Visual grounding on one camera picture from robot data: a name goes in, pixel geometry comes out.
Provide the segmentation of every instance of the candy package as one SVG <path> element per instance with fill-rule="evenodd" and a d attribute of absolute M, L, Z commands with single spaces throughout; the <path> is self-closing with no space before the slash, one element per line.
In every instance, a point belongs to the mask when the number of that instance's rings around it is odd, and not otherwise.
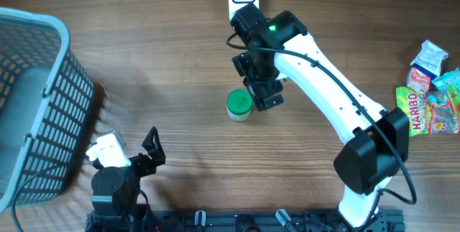
<path fill-rule="evenodd" d="M 396 88 L 397 107 L 409 117 L 409 136 L 428 134 L 431 112 L 422 93 L 409 88 Z"/>
<path fill-rule="evenodd" d="M 435 78 L 432 83 L 441 92 L 444 92 L 450 85 L 455 85 L 460 90 L 460 70 L 457 68 L 449 73 L 444 73 L 441 77 Z"/>
<path fill-rule="evenodd" d="M 458 134 L 459 116 L 455 114 L 449 97 L 445 93 L 436 91 L 426 93 L 426 98 L 431 111 L 428 133 Z"/>
<path fill-rule="evenodd" d="M 396 88 L 397 107 L 409 117 L 409 136 L 419 134 L 458 134 L 460 118 L 455 114 L 459 106 L 458 91 L 451 89 L 447 96 L 442 92 L 422 93 L 409 88 Z M 454 97 L 454 104 L 449 100 Z"/>
<path fill-rule="evenodd" d="M 448 99 L 451 101 L 455 114 L 460 118 L 460 90 L 455 85 L 446 89 Z"/>
<path fill-rule="evenodd" d="M 422 94 L 430 89 L 431 78 L 423 74 L 418 69 L 412 67 L 409 71 L 408 81 L 406 86 L 414 91 Z"/>

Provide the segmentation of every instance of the plastic packaging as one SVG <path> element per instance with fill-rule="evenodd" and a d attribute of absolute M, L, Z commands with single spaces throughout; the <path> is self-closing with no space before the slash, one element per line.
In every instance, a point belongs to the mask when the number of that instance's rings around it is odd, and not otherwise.
<path fill-rule="evenodd" d="M 457 68 L 449 73 L 444 73 L 441 77 L 433 80 L 433 85 L 441 92 L 444 92 L 450 85 L 455 85 L 460 91 L 460 70 Z"/>
<path fill-rule="evenodd" d="M 430 89 L 431 78 L 416 68 L 411 68 L 408 75 L 407 87 L 425 94 Z"/>
<path fill-rule="evenodd" d="M 409 88 L 396 88 L 397 107 L 409 117 L 409 136 L 428 134 L 431 112 L 422 93 Z"/>
<path fill-rule="evenodd" d="M 460 118 L 460 90 L 455 85 L 450 85 L 446 94 L 452 103 L 455 114 Z"/>
<path fill-rule="evenodd" d="M 437 78 L 441 74 L 441 63 L 449 54 L 436 46 L 432 42 L 426 40 L 422 44 L 422 50 L 417 57 L 410 63 L 421 72 L 428 75 L 431 79 Z"/>
<path fill-rule="evenodd" d="M 426 93 L 428 109 L 431 111 L 430 134 L 458 134 L 459 116 L 455 114 L 449 97 L 436 91 Z"/>

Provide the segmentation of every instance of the green lid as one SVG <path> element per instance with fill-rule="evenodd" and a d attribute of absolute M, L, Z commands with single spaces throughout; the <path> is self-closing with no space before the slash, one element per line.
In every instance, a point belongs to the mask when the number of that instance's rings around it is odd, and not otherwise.
<path fill-rule="evenodd" d="M 251 95 L 241 89 L 231 92 L 227 98 L 227 108 L 235 115 L 248 113 L 252 108 Z"/>

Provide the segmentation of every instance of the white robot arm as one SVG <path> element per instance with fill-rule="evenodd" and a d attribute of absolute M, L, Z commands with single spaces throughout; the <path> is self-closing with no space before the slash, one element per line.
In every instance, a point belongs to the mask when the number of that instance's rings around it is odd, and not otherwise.
<path fill-rule="evenodd" d="M 259 111 L 281 104 L 281 78 L 290 78 L 331 122 L 345 147 L 334 160 L 346 184 L 339 212 L 359 231 L 378 212 L 378 200 L 401 167 L 416 195 L 403 162 L 408 158 L 408 118 L 398 108 L 388 113 L 356 88 L 326 58 L 306 27 L 290 12 L 273 19 L 258 9 L 259 0 L 229 0 L 235 34 L 227 44 L 246 52 L 233 62 Z M 245 46 L 229 41 L 239 36 Z"/>

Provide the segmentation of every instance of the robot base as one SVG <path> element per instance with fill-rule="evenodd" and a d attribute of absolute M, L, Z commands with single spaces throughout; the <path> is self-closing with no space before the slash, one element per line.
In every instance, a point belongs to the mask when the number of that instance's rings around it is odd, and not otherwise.
<path fill-rule="evenodd" d="M 404 232 L 401 210 L 379 209 L 380 217 L 363 232 Z M 314 209 L 306 212 L 288 212 L 294 231 L 297 232 L 353 232 L 341 218 L 337 209 Z M 281 226 L 274 212 L 206 213 L 203 219 L 195 214 L 155 211 L 162 231 L 174 232 L 291 232 Z"/>
<path fill-rule="evenodd" d="M 161 223 L 150 210 L 150 205 L 135 205 L 131 216 L 103 216 L 95 215 L 94 212 L 86 216 L 85 232 L 115 231 L 162 232 Z"/>

